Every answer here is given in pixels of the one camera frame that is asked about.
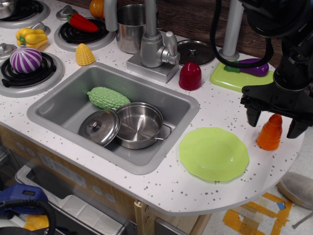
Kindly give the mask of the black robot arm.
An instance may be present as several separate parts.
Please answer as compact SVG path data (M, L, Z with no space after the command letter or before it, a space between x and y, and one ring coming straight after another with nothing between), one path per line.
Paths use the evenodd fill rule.
M313 124L313 2L311 0L244 0L250 27L281 40L282 57L266 85L244 86L241 103L256 126L262 111L292 119L287 138L295 139Z

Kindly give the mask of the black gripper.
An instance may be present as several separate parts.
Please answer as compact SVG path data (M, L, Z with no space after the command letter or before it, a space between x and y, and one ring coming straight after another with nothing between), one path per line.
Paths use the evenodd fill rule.
M306 93L310 81L302 74L273 74L273 82L265 85L244 86L241 104L246 108L247 120L255 127L262 111L293 118L288 139L299 137L313 118L313 98Z

